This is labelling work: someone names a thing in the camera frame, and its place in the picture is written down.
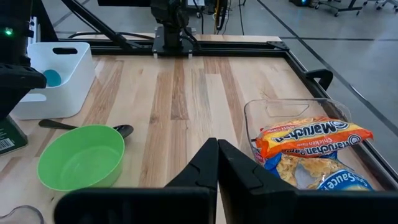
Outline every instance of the white storage bin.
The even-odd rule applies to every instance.
[[[36,43],[27,51],[33,68],[39,72],[53,69],[62,82],[59,86],[31,90],[13,109],[13,115],[19,119],[44,119],[77,114],[95,77],[90,45],[84,42]],[[64,54],[65,51],[74,51],[74,54]]]

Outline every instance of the green bowl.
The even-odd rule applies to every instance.
[[[37,175],[46,187],[59,191],[110,187],[122,171],[123,154],[124,140],[115,129],[83,126],[47,146]]]

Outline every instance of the wooden table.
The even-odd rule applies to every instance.
[[[198,38],[280,40],[227,35]],[[56,120],[75,126],[134,126],[134,133],[126,138],[123,172],[115,187],[163,187],[210,137],[239,146],[243,106],[250,100],[313,98],[282,58],[101,56],[93,60],[96,78],[83,108],[71,118]],[[32,205],[52,223],[53,208],[63,193],[44,187],[36,166],[45,147],[64,131],[41,128],[37,120],[16,122],[28,135],[29,144],[0,156],[0,215]],[[380,188],[356,154],[349,150],[343,154],[343,162]],[[220,194],[217,222],[225,223]]]

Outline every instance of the gray floor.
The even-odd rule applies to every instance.
[[[355,87],[385,119],[379,119],[352,91],[335,78],[328,93],[347,105],[353,121],[374,132],[374,145],[383,157],[398,170],[398,15],[391,5],[377,11],[370,2],[357,17],[355,12],[342,12],[333,17],[326,6],[319,10],[296,7],[288,0],[262,0],[283,23],[293,30],[316,54]],[[99,7],[95,0],[80,0],[91,12],[116,31],[153,32],[157,26],[147,8]],[[61,0],[44,0],[45,7],[59,37],[76,31],[90,31],[73,14],[69,15]],[[226,34],[241,34],[237,0],[233,0]],[[246,35],[277,35],[283,37],[298,59],[309,69],[325,68],[289,30],[256,0],[242,7]],[[200,30],[194,15],[190,26]],[[205,16],[205,33],[213,32],[213,19]]]

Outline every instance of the metal spoon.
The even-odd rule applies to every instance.
[[[76,126],[63,124],[57,121],[52,121],[50,119],[41,120],[39,122],[39,126],[43,128],[55,128],[55,129],[66,129],[66,130],[72,130],[77,128]],[[128,124],[117,125],[113,127],[113,129],[117,130],[123,138],[126,138],[134,131],[134,128]]]

